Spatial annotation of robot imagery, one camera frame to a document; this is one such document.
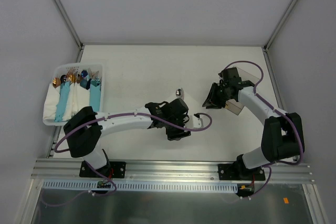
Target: black joint motor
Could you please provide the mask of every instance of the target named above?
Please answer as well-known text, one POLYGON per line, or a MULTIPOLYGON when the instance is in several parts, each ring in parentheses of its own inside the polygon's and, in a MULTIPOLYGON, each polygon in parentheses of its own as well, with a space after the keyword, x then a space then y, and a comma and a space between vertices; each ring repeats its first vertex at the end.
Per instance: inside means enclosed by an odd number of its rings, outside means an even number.
POLYGON ((203 103, 207 109, 224 108, 228 100, 234 99, 238 102, 238 93, 245 87, 254 87, 251 81, 243 81, 239 76, 237 68, 227 68, 220 72, 219 83, 214 82, 210 92, 203 103))
MULTIPOLYGON (((154 103, 150 102, 145 105, 145 107, 151 112, 152 115, 155 115, 161 119, 164 119, 170 123, 184 127, 184 124, 189 120, 188 116, 188 106, 181 99, 177 98, 174 101, 168 103, 154 103)), ((150 128, 166 128, 166 135, 168 140, 180 140, 183 137, 190 136, 190 131, 184 131, 177 128, 174 128, 166 123, 163 123, 159 120, 152 119, 153 123, 150 128)))

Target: white cloth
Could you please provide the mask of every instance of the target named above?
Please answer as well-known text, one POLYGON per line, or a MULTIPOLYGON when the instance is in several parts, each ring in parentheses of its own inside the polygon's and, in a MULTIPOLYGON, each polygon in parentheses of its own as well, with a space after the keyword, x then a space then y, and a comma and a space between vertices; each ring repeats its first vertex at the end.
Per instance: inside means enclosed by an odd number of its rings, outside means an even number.
POLYGON ((59 101, 60 86, 54 88, 52 84, 49 84, 46 101, 43 107, 43 119, 55 120, 56 105, 59 101))
POLYGON ((68 95, 68 101, 67 101, 67 106, 66 106, 66 108, 65 108, 65 112, 64 112, 64 115, 63 115, 63 118, 62 118, 62 120, 63 121, 68 121, 68 120, 70 120, 71 119, 71 113, 72 113, 72 102, 73 102, 73 100, 74 100, 74 87, 75 87, 75 85, 74 85, 74 83, 72 83, 71 85, 70 85, 70 91, 69 91, 69 95, 68 95))
POLYGON ((87 90, 80 85, 76 86, 77 91, 77 108, 80 111, 82 108, 90 105, 90 90, 87 90))

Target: gold object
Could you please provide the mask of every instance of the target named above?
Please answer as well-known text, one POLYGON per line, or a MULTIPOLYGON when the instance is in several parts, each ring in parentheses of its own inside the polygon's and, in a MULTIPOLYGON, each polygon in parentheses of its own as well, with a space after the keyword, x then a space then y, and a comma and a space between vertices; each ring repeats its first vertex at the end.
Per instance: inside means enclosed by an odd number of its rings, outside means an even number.
POLYGON ((70 70, 68 71, 68 73, 67 73, 67 81, 70 81, 71 83, 75 83, 76 82, 75 68, 70 68, 70 70))
POLYGON ((61 85, 61 80, 59 78, 53 78, 53 85, 54 88, 57 88, 58 86, 61 85))

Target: white wall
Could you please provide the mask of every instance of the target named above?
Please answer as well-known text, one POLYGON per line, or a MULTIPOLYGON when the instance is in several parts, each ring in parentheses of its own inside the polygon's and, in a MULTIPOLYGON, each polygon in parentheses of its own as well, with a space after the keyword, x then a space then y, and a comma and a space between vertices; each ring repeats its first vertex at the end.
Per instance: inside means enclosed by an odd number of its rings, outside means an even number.
POLYGON ((0 222, 13 223, 51 127, 43 103, 54 68, 77 47, 51 0, 0 0, 0 222))
POLYGON ((61 0, 83 42, 259 45, 290 0, 61 0))
POLYGON ((303 121, 306 160, 336 220, 336 1, 300 0, 269 56, 289 111, 303 121))

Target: blue object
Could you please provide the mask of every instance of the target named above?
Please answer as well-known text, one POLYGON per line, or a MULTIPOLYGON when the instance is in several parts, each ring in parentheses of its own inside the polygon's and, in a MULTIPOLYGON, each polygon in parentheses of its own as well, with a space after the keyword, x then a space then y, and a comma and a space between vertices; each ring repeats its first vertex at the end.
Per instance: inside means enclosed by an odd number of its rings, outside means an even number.
POLYGON ((86 89, 86 85, 88 84, 88 81, 83 79, 80 81, 79 85, 82 87, 82 88, 85 88, 86 89))
POLYGON ((58 104, 56 105, 55 122, 62 122, 65 109, 67 107, 68 95, 70 92, 70 82, 66 82, 60 89, 58 104))
POLYGON ((88 72, 86 70, 83 70, 80 75, 85 78, 88 75, 88 72))
POLYGON ((100 109, 100 85, 90 86, 90 106, 92 107, 93 111, 98 112, 100 109))
POLYGON ((59 93, 61 94, 61 90, 64 87, 64 83, 61 84, 60 88, 59 88, 59 93))

